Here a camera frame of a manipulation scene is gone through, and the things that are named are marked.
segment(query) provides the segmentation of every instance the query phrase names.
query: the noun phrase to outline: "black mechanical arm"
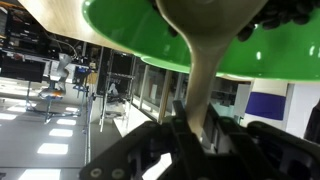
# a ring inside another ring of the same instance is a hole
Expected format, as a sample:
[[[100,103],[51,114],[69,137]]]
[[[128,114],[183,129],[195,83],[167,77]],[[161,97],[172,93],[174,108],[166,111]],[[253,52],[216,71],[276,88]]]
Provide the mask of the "black mechanical arm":
[[[215,153],[206,154],[186,122],[180,102],[176,116],[159,125],[145,122],[91,161],[81,180],[142,180],[171,154],[158,180],[320,180],[320,146],[262,122],[240,127],[209,106]]]

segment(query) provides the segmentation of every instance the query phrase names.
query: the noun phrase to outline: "wooden surface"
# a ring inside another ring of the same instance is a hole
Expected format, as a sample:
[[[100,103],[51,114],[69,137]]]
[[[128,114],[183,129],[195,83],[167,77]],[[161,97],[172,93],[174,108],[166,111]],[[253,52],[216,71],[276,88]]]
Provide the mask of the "wooden surface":
[[[32,16],[48,31],[126,53],[120,47],[97,34],[84,20],[81,6],[84,0],[19,0]]]

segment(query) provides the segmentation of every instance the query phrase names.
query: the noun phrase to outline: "desk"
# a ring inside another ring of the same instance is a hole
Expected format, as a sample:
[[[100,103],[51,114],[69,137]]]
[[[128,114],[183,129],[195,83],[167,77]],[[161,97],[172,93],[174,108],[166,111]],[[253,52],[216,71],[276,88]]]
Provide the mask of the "desk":
[[[120,47],[96,33],[81,12],[84,0],[19,0],[30,14],[48,31],[126,53]]]

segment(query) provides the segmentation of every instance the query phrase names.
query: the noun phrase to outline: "table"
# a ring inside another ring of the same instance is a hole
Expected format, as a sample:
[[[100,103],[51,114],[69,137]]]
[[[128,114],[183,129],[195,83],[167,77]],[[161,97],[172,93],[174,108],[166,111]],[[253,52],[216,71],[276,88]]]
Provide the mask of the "table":
[[[132,53],[96,33],[81,12],[84,0],[19,0],[30,14],[47,30],[55,34]]]

